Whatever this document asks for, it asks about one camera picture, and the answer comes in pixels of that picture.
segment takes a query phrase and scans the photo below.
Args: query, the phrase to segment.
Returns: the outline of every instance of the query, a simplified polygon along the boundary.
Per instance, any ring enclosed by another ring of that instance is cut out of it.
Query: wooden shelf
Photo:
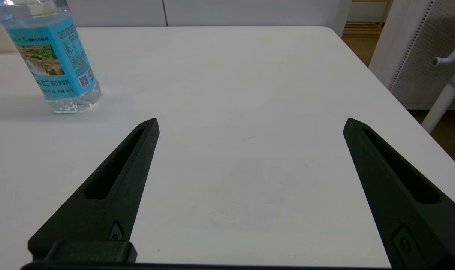
[[[382,32],[382,23],[386,21],[391,8],[392,0],[352,0],[353,2],[385,2],[384,13],[377,22],[347,22],[344,27],[343,38],[377,38]]]

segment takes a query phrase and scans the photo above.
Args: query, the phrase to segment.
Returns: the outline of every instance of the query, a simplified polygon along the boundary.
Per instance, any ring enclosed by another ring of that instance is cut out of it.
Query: blue label
[[[78,97],[96,84],[73,20],[6,29],[47,99]]]

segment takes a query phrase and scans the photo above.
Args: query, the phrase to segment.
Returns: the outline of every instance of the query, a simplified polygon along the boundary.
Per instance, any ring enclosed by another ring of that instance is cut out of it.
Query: qr code
[[[89,84],[89,80],[86,75],[82,76],[79,78],[79,83],[81,84],[81,87],[85,87],[86,85]]]

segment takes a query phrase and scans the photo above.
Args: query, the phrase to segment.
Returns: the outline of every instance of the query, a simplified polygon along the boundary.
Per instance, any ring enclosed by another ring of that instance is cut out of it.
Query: white pegboard
[[[433,58],[454,49],[455,0],[434,0],[391,84],[392,94],[408,109],[429,109],[455,72],[455,65],[434,67]]]

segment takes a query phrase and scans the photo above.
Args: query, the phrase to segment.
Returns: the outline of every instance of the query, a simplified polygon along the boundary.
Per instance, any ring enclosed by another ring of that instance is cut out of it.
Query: white hook
[[[447,65],[455,61],[455,50],[446,58],[436,57],[433,60],[434,66]]]

